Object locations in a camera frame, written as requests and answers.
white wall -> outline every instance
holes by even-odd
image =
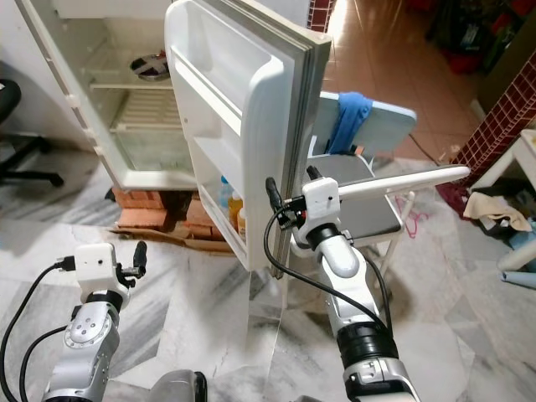
[[[310,0],[256,0],[301,27],[307,27]]]
[[[0,76],[16,81],[23,92],[1,131],[36,133],[90,150],[14,0],[0,0],[0,10]]]

red tiled wall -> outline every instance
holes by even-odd
[[[327,32],[329,18],[332,15],[336,0],[311,0],[307,27],[313,31]]]
[[[461,184],[474,184],[536,117],[536,52],[513,80],[453,163],[471,168]]]

chair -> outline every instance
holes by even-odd
[[[340,186],[343,186],[374,178],[372,171],[374,156],[379,152],[392,152],[411,133],[417,122],[417,116],[409,109],[373,101],[370,115],[358,129],[353,141],[353,145],[363,147],[363,154],[359,156],[324,153],[337,120],[338,94],[322,92],[312,128],[307,166],[315,166],[323,176],[334,178]],[[309,181],[309,177],[305,174],[303,183]],[[379,269],[382,275],[388,270],[394,249],[400,236],[405,232],[405,221],[413,207],[415,194],[408,191],[405,198],[406,203],[400,214],[387,196],[348,200],[341,204],[340,220],[344,222],[344,229],[350,232],[355,247],[369,247],[389,242],[386,254],[374,258],[380,262]],[[307,272],[307,267],[313,266],[307,260],[297,258],[293,253],[289,257],[289,263],[301,271],[306,270],[306,273],[311,273]],[[287,286],[284,286],[283,306],[286,306],[286,292]]]
[[[3,123],[21,100],[21,91],[17,83],[11,80],[0,80],[0,123]],[[48,152],[50,145],[42,137],[33,137],[16,152],[0,162],[0,180],[5,178],[16,178],[22,180],[48,180],[59,187],[64,181],[58,173],[42,173],[35,171],[15,171],[14,168],[26,158],[31,152],[39,149],[41,152]]]

open refrigerator door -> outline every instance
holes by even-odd
[[[299,192],[331,39],[250,0],[181,0],[165,42],[203,206],[246,269],[269,266],[265,179],[283,198]],[[245,241],[220,200],[222,177],[243,202]],[[271,239],[282,260],[284,237]]]

floor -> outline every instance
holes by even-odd
[[[479,75],[456,75],[425,41],[432,14],[403,0],[337,0],[328,33],[332,52],[324,90],[356,90],[417,113],[415,139],[435,160],[448,162],[478,126],[470,109]],[[395,157],[427,159],[410,138]]]
[[[378,175],[430,167],[376,163]],[[57,257],[107,241],[128,263],[136,245],[106,230],[119,209],[102,199],[111,180],[96,156],[53,152],[26,168],[32,165],[59,171],[65,186],[0,186],[0,333],[31,281]],[[418,193],[414,211],[425,216],[412,223],[415,238],[401,240],[387,280],[395,339],[421,400],[536,400],[536,293],[497,278],[497,258],[509,248],[460,221],[434,189]],[[282,311],[277,289],[266,273],[249,273],[233,257],[148,242],[147,275],[121,312],[105,401],[147,400],[161,375],[185,368],[206,374],[212,401],[293,401],[302,394],[346,400],[322,295],[291,281]],[[72,273],[45,277],[8,345],[13,391],[26,347],[65,324],[79,297]],[[29,400],[41,398],[60,350],[59,336],[35,350]]]

